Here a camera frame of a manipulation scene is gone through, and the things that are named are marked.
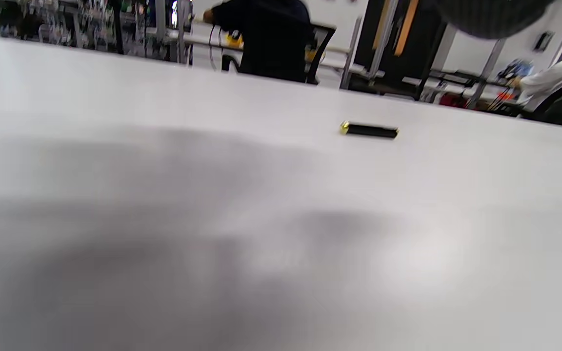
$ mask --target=wooden strip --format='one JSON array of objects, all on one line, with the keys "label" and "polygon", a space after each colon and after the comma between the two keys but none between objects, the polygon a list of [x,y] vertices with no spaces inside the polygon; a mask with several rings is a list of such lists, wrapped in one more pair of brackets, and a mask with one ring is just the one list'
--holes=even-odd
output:
[{"label": "wooden strip", "polygon": [[376,50],[379,46],[379,40],[381,40],[381,31],[383,30],[385,17],[387,16],[387,8],[390,7],[390,0],[385,0],[383,4],[383,10],[381,11],[381,19],[379,20],[379,27],[377,28],[377,33],[374,35],[374,42],[372,43],[372,50]]},{"label": "wooden strip", "polygon": [[411,25],[413,24],[413,18],[415,17],[415,11],[418,9],[419,2],[420,0],[411,0],[409,8],[406,10],[406,16],[404,16],[399,42],[394,51],[394,55],[396,56],[402,55],[402,52],[404,51],[404,46],[406,45],[406,40],[409,38],[409,32],[411,31]]}]

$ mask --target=cable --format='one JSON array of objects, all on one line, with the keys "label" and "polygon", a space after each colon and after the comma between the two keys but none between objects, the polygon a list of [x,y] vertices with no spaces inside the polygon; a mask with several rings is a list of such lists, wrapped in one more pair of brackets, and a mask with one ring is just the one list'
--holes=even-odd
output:
[{"label": "cable", "polygon": [[207,42],[207,45],[209,45],[209,62],[210,64],[212,64],[212,68],[214,69],[214,71],[216,71],[216,65],[214,64],[214,57],[212,56],[212,35],[214,34],[214,28],[216,28],[216,25],[212,25],[212,30],[209,32],[209,40]]},{"label": "cable", "polygon": [[487,109],[489,111],[492,111],[493,109],[497,109],[500,106],[500,102],[502,102],[503,100],[506,100],[506,93],[508,93],[509,91],[511,91],[510,87],[507,87],[504,89],[504,91],[502,91],[502,93],[498,94],[498,96],[493,100],[493,102],[491,102],[491,104],[489,104],[489,106],[487,107]]}]

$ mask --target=table surface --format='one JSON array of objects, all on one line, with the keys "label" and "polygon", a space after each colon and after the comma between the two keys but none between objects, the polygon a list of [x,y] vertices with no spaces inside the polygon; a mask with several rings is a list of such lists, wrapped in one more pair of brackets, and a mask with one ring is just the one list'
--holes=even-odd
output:
[{"label": "table surface", "polygon": [[0,39],[0,351],[53,350],[562,350],[562,127]]}]

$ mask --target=electronic equipment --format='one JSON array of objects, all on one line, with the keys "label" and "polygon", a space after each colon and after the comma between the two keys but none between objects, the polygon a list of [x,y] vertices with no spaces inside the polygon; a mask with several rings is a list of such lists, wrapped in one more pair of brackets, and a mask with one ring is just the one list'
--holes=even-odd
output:
[{"label": "electronic equipment", "polygon": [[515,77],[526,77],[533,72],[533,68],[532,62],[518,58],[498,73],[498,79],[509,81]]},{"label": "electronic equipment", "polygon": [[534,51],[542,53],[548,49],[548,45],[552,38],[554,37],[554,32],[545,32],[539,36],[539,39],[535,43],[535,47],[533,47]]}]

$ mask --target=yellow object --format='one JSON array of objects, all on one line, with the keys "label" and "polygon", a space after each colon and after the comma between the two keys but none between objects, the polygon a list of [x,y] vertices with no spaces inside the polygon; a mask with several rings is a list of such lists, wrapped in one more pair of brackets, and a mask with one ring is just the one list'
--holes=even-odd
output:
[{"label": "yellow object", "polygon": [[241,45],[242,45],[241,36],[239,36],[238,39],[234,39],[233,36],[231,36],[230,34],[227,34],[227,46],[229,46],[229,47],[241,47]]},{"label": "yellow object", "polygon": [[315,50],[305,50],[305,61],[313,62],[315,57],[316,57]]},{"label": "yellow object", "polygon": [[340,133],[342,133],[342,134],[348,133],[348,127],[349,126],[350,126],[350,122],[348,122],[347,120],[342,122],[341,126],[340,126]]}]

